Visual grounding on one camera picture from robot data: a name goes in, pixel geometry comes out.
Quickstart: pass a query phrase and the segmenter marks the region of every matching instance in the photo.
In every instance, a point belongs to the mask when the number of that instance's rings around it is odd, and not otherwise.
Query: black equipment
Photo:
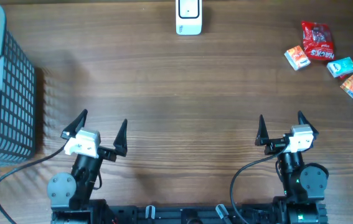
[[[77,137],[84,127],[87,111],[67,126],[62,138]],[[328,171],[319,164],[305,164],[302,152],[313,147],[312,141],[319,134],[302,112],[298,112],[299,125],[292,126],[291,132],[279,139],[270,139],[263,116],[260,116],[256,146],[265,146],[266,158],[277,157],[276,171],[283,183],[285,196],[275,197],[272,203],[225,207],[154,207],[135,206],[109,207],[105,200],[89,200],[99,176],[103,160],[115,162],[116,156],[126,156],[127,120],[114,141],[115,149],[96,145],[96,157],[87,156],[91,151],[78,151],[83,145],[77,144],[78,156],[71,174],[59,173],[49,181],[47,191],[51,199],[52,223],[91,224],[209,224],[209,223],[327,223],[326,207],[319,202],[324,199]],[[235,176],[247,167],[243,167]]]

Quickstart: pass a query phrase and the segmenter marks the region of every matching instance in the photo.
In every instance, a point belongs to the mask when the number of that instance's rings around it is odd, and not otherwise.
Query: red candy package
[[[334,59],[334,43],[327,25],[303,21],[302,29],[304,52],[308,58]]]

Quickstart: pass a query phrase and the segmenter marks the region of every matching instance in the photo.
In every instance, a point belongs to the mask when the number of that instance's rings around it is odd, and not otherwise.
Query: wooden tabletop
[[[344,2],[205,2],[198,36],[176,34],[173,2],[6,6],[8,28],[40,68],[35,158],[56,151],[61,130],[86,108],[86,127],[99,130],[104,146],[129,120],[128,155],[103,163],[103,187],[92,198],[230,204],[234,173],[264,158],[254,146],[259,115],[279,138],[301,110],[320,132],[304,161],[330,171],[329,223],[353,223],[353,99],[325,63],[296,72],[283,55],[301,44],[307,20],[329,24],[337,58],[353,57],[353,3]],[[47,182],[70,172],[74,159],[61,153],[3,181],[0,201],[10,216],[47,223]],[[238,203],[278,195],[274,161],[235,184]]]

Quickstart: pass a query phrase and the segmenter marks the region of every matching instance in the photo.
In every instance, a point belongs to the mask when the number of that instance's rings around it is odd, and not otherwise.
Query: wood grain
[[[104,146],[129,119],[128,156],[102,165],[103,187],[93,198],[110,205],[228,204],[234,173],[264,156],[253,145],[259,115],[279,137],[302,110],[320,132],[304,160],[330,171],[330,223],[353,223],[353,99],[324,63],[295,72],[283,56],[301,43],[305,19],[329,24],[337,57],[353,57],[353,2],[206,2],[203,34],[189,37],[175,32],[172,2],[5,10],[14,37],[40,67],[36,158],[64,143],[61,130],[84,108]],[[47,223],[47,181],[70,172],[74,159],[60,154],[6,179],[0,201],[11,217]],[[274,161],[243,172],[235,186],[238,202],[282,194]]]

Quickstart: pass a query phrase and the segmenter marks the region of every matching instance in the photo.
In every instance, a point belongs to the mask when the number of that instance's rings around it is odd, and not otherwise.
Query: table surface
[[[206,2],[203,32],[178,36],[173,2],[6,6],[8,28],[39,67],[35,158],[56,151],[61,130],[88,109],[86,127],[111,146],[129,119],[128,155],[101,167],[92,198],[110,205],[230,204],[229,184],[255,147],[263,114],[270,136],[297,124],[319,130],[305,162],[330,171],[329,223],[353,223],[353,99],[325,63],[294,71],[284,52],[301,44],[301,21],[329,24],[337,58],[353,57],[353,3]],[[0,184],[0,201],[18,223],[47,223],[48,180],[70,172],[61,153]],[[11,170],[0,169],[0,175]],[[235,200],[282,195],[274,161],[241,173]],[[0,223],[5,222],[0,214]]]

